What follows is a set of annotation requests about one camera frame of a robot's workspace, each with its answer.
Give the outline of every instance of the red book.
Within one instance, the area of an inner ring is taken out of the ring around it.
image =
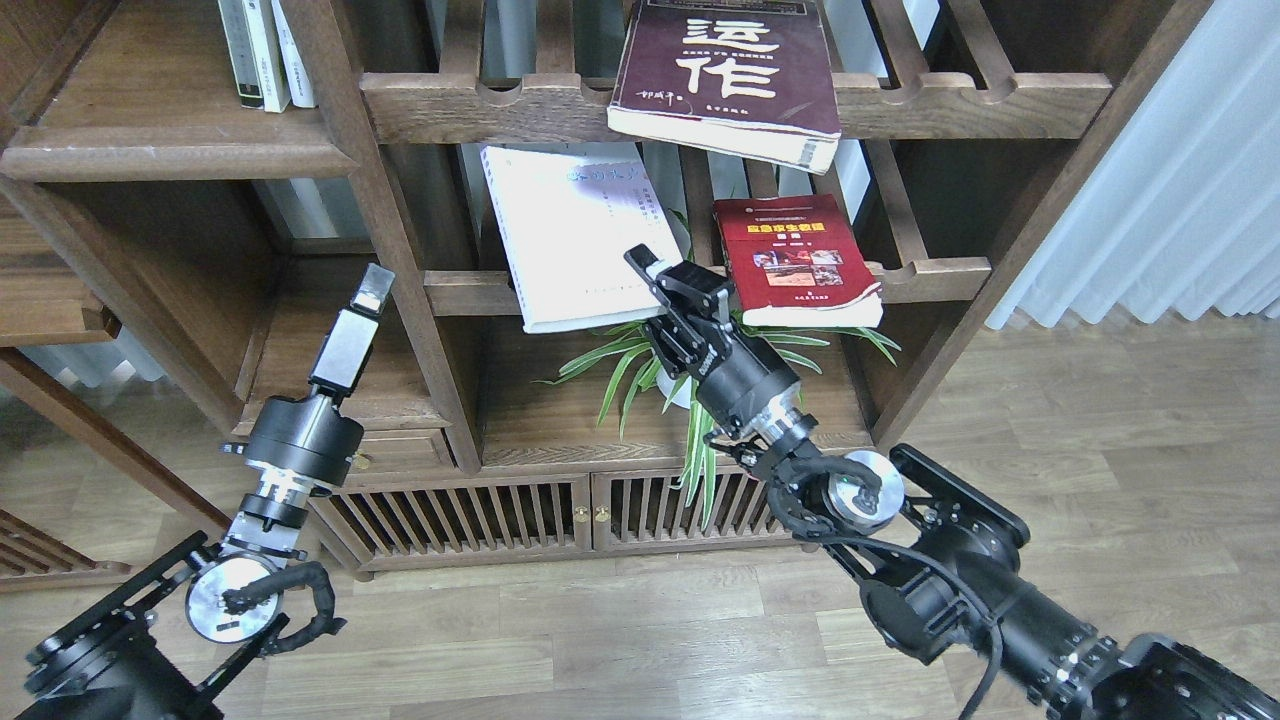
[[[742,322],[760,327],[879,324],[879,283],[831,195],[717,200]]]

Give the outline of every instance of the book cover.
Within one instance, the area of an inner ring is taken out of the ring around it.
[[[253,67],[257,68],[257,83],[262,90],[262,109],[268,113],[283,113],[289,106],[289,85],[284,79],[280,61],[280,40],[275,32],[271,0],[242,0],[242,4]]]
[[[640,0],[609,127],[826,172],[841,135],[813,0]]]
[[[253,64],[253,46],[248,33],[248,19],[241,0],[218,0],[218,12],[223,18],[223,35],[227,36],[227,50],[230,53],[232,74],[236,77],[236,92],[241,106],[261,108],[262,87],[257,82],[257,65]]]
[[[744,323],[879,324],[879,283],[835,197],[717,200],[714,211]]]
[[[622,254],[645,243],[678,263],[676,238],[634,146],[616,154],[480,152],[526,333],[650,318],[662,307]]]
[[[289,22],[284,17],[284,8],[280,0],[271,0],[271,12],[275,15],[275,31],[280,37],[280,59],[284,60],[284,76],[289,81],[289,96],[298,108],[315,108],[315,94],[311,92],[311,78],[307,69],[302,67],[302,54],[298,53],[297,44],[293,42],[293,33],[289,31]]]

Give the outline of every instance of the white pot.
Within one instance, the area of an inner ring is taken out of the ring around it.
[[[658,369],[657,379],[658,379],[658,389],[662,391],[662,396],[671,397],[671,391],[675,389],[676,380],[671,379],[671,377],[667,375],[667,372],[660,368]],[[685,384],[681,386],[680,392],[677,392],[675,397],[671,397],[671,404],[678,405],[685,410],[689,410],[689,405],[690,402],[692,402],[692,393],[691,393],[692,387],[694,387],[692,380],[685,380]]]

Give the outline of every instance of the floor plank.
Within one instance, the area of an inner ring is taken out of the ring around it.
[[[252,491],[172,384],[82,395],[223,510]],[[1028,521],[1023,577],[1064,607],[1121,643],[1170,634],[1280,691],[1280,323],[983,332],[906,439]],[[191,530],[5,398],[0,506],[136,565]],[[856,585],[796,547],[333,577],[351,624],[252,664],[218,703],[228,717],[936,720],[983,667],[966,648],[929,667],[887,648]],[[26,651],[104,592],[0,594],[0,715],[29,705]],[[305,593],[287,605],[310,615]],[[186,625],[170,598],[154,634],[202,678],[229,648]],[[1043,710],[1000,680],[978,717]]]

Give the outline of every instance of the black robotic arm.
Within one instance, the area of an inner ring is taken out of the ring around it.
[[[225,452],[244,457],[261,478],[244,495],[219,542],[195,533],[27,655],[24,687],[36,703],[19,720],[216,720],[214,698],[255,657],[297,650],[346,620],[320,562],[296,548],[306,502],[340,487],[364,428],[338,406],[356,388],[394,275],[369,265],[349,305],[338,313],[311,369],[307,397],[271,397],[247,443]],[[155,607],[187,582],[187,620],[205,639],[242,643],[205,680],[192,684],[156,648],[148,628]],[[287,637],[284,591],[311,588],[316,615]]]
[[[884,642],[925,665],[952,644],[987,657],[961,719],[997,671],[1051,720],[1280,719],[1275,698],[1194,648],[1146,634],[1121,650],[1019,578],[1027,524],[914,447],[823,455],[809,439],[817,420],[796,406],[795,372],[733,323],[730,281],[643,245],[626,259],[666,309],[645,336],[667,373],[698,379],[718,424],[705,442],[765,483],[796,539],[820,544],[858,583]],[[908,496],[908,482],[924,495]],[[919,530],[910,547],[869,537],[899,514]]]

